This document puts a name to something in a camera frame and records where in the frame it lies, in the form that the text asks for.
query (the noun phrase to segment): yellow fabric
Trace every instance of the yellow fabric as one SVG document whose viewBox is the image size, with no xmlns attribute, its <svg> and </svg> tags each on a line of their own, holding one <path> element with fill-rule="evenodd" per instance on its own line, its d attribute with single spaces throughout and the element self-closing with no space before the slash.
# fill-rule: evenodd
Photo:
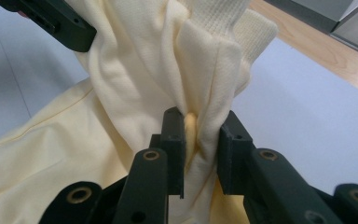
<svg viewBox="0 0 358 224">
<path fill-rule="evenodd" d="M 186 116 L 187 157 L 170 223 L 243 222 L 238 198 L 215 186 L 217 135 L 276 26 L 242 0 L 68 3 L 98 32 L 78 54 L 90 79 L 0 140 L 0 223 L 36 223 L 74 182 L 119 180 L 172 106 Z"/>
</svg>

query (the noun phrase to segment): wooden edge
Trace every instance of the wooden edge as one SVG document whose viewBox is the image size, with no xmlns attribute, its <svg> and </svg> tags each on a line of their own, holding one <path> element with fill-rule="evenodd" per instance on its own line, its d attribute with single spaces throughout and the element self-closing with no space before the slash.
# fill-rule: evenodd
<svg viewBox="0 0 358 224">
<path fill-rule="evenodd" d="M 250 9 L 275 21 L 278 37 L 337 76 L 358 88 L 358 52 L 306 23 L 264 2 L 252 0 Z"/>
</svg>

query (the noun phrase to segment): fabric fold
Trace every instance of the fabric fold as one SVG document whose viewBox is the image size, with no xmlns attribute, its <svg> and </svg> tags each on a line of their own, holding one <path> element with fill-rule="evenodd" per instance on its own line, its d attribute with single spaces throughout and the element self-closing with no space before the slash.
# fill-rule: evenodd
<svg viewBox="0 0 358 224">
<path fill-rule="evenodd" d="M 217 136 L 276 26 L 245 11 L 248 0 L 67 2 L 98 32 L 89 52 L 77 54 L 90 78 L 0 140 L 0 213 L 18 206 L 0 223 L 37 222 L 76 181 L 117 181 L 173 106 L 186 117 L 188 144 L 185 199 L 170 197 L 170 223 L 231 215 L 243 222 L 243 209 L 211 213 L 238 200 L 224 198 L 216 185 Z"/>
</svg>

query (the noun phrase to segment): cream garment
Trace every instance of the cream garment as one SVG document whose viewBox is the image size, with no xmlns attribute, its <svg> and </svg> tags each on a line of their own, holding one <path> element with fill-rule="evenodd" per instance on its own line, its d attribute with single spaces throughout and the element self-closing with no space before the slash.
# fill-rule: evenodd
<svg viewBox="0 0 358 224">
<path fill-rule="evenodd" d="M 276 26 L 240 0 L 68 3 L 98 31 L 78 54 L 90 80 L 0 140 L 0 223 L 36 223 L 67 185 L 124 176 L 172 106 L 186 115 L 188 144 L 185 199 L 170 198 L 170 223 L 245 221 L 215 186 L 216 140 Z"/>
</svg>

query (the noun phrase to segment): ribbed cuff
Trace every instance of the ribbed cuff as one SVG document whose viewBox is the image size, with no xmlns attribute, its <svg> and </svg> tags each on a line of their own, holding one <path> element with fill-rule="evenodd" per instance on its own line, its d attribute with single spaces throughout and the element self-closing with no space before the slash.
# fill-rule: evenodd
<svg viewBox="0 0 358 224">
<path fill-rule="evenodd" d="M 278 33 L 277 25 L 251 9 L 246 9 L 234 26 L 243 59 L 253 63 Z"/>
<path fill-rule="evenodd" d="M 191 20 L 213 35 L 230 35 L 249 0 L 195 0 Z"/>
</svg>

